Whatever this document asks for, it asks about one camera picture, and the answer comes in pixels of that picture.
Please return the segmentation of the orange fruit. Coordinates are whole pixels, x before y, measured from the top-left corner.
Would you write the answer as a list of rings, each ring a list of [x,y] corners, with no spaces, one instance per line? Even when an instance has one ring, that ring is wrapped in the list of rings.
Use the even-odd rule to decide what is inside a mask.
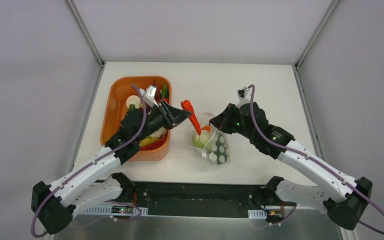
[[[210,125],[205,125],[204,127],[201,128],[201,130],[211,132],[211,127],[210,127]]]

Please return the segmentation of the red chili pepper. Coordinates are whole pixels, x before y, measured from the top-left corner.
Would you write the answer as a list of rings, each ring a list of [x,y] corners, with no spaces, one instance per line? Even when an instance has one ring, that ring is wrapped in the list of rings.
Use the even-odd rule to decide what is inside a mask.
[[[180,103],[180,105],[183,110],[190,112],[190,116],[188,117],[188,119],[194,127],[195,132],[200,136],[202,134],[201,125],[196,117],[192,103],[189,100],[185,99]]]

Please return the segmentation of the clear dotted zip bag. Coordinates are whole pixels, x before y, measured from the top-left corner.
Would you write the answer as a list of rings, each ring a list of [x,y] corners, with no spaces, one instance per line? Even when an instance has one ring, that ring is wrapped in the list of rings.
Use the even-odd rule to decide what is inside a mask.
[[[200,124],[201,128],[206,126],[206,125],[210,125],[210,127],[211,127],[211,138],[207,142],[207,144],[205,145],[204,148],[198,148],[198,147],[193,146],[192,138],[193,138],[194,134],[196,133],[196,131],[195,131],[194,127],[191,124],[189,126],[187,126],[186,129],[183,131],[182,136],[181,136],[181,140],[182,140],[183,144],[186,145],[187,147],[195,149],[196,151],[200,152],[201,157],[203,159],[205,159],[206,161],[208,161],[210,164],[217,165],[216,164],[216,156],[213,153],[213,150],[216,149],[215,141],[216,141],[217,134],[218,133],[223,133],[223,132],[217,130],[214,126],[212,126],[209,123],[209,120],[211,118],[213,118],[214,116],[215,115],[213,113],[211,113],[211,112],[202,112],[202,113],[197,113],[196,114],[196,117],[197,117],[197,119],[199,121],[199,124]],[[227,163],[224,163],[224,164],[221,164],[221,165],[228,164],[232,160],[231,148],[229,146],[228,137],[227,137],[227,144],[228,144],[228,147],[227,147],[227,151],[228,151]]]

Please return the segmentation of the long green cucumber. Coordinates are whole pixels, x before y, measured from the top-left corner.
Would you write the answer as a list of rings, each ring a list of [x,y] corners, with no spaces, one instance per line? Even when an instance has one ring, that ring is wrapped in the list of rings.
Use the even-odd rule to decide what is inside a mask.
[[[217,165],[225,164],[228,162],[228,143],[227,137],[223,133],[218,133],[215,139],[215,163]]]

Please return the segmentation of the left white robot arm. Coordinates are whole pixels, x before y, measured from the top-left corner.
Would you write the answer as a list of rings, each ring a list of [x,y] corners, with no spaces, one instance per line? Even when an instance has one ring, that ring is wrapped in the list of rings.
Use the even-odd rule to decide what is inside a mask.
[[[118,174],[101,186],[90,185],[99,176],[134,157],[141,149],[140,142],[145,138],[161,128],[173,129],[191,114],[164,100],[152,107],[150,112],[143,109],[128,110],[118,131],[89,161],[51,183],[40,181],[34,185],[31,197],[31,209],[34,212],[31,235],[35,238],[44,236],[44,233],[35,232],[36,221],[40,221],[46,234],[54,235],[66,228],[87,207],[113,199],[123,203],[129,201],[133,189],[122,183]]]

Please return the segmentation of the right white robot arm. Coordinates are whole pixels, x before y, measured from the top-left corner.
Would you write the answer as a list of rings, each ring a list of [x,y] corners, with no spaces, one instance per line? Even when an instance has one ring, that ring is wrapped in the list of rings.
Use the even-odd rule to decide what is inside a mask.
[[[230,103],[209,123],[225,134],[244,136],[259,152],[294,168],[316,184],[306,186],[273,176],[259,194],[268,204],[298,203],[326,214],[346,230],[356,228],[369,204],[357,191],[369,198],[373,187],[370,180],[341,173],[319,158],[312,161],[311,153],[292,134],[268,122],[257,103],[240,107]]]

